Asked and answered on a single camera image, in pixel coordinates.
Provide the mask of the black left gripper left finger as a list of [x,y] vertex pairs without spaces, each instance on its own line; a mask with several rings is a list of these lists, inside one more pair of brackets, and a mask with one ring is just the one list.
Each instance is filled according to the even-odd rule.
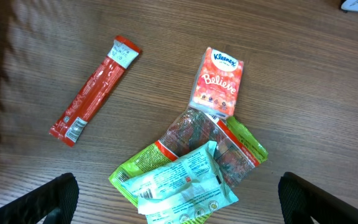
[[79,197],[72,173],[62,174],[0,208],[0,223],[70,224]]

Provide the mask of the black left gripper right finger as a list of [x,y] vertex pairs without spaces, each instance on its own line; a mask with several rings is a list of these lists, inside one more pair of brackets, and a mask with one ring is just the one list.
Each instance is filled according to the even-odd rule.
[[292,172],[286,172],[281,176],[278,196],[286,224],[358,224],[357,208]]

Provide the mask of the green candy bag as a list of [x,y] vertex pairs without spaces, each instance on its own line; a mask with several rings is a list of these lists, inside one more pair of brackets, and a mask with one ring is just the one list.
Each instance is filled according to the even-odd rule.
[[268,157],[268,152],[234,117],[219,119],[188,108],[159,140],[121,164],[109,180],[137,208],[137,199],[124,189],[123,182],[173,162],[208,141],[217,142],[213,159],[231,190]]

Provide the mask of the red snack bar wrapper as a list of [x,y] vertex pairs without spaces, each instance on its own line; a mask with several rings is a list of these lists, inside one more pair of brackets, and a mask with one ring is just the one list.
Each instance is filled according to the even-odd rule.
[[85,126],[140,53],[141,48],[132,41],[121,35],[116,36],[107,56],[50,128],[49,134],[68,146],[74,146]]

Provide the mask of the mint green wipes pack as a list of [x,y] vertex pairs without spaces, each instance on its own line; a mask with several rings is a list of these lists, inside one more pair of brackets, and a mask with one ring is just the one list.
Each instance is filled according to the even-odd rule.
[[148,223],[203,223],[239,199],[213,159],[217,142],[208,141],[177,160],[133,177],[122,186],[137,199]]

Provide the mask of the red tissue pack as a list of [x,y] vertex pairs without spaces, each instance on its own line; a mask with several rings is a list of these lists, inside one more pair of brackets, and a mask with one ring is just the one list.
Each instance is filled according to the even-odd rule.
[[208,47],[195,75],[189,106],[226,119],[234,115],[244,62]]

